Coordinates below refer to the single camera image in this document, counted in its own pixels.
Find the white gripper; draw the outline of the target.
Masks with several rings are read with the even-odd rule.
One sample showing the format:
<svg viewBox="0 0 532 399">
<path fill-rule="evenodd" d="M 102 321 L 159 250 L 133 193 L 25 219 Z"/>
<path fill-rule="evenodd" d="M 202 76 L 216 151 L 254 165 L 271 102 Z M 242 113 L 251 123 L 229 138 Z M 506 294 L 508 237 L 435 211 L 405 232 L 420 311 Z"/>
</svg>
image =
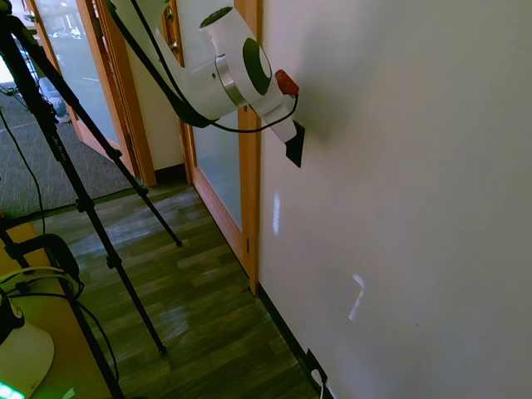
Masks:
<svg viewBox="0 0 532 399">
<path fill-rule="evenodd" d="M 302 165 L 305 128 L 293 122 L 289 113 L 297 97 L 283 94 L 264 96 L 251 104 L 255 113 L 285 143 L 286 157 L 298 168 Z"/>
</svg>

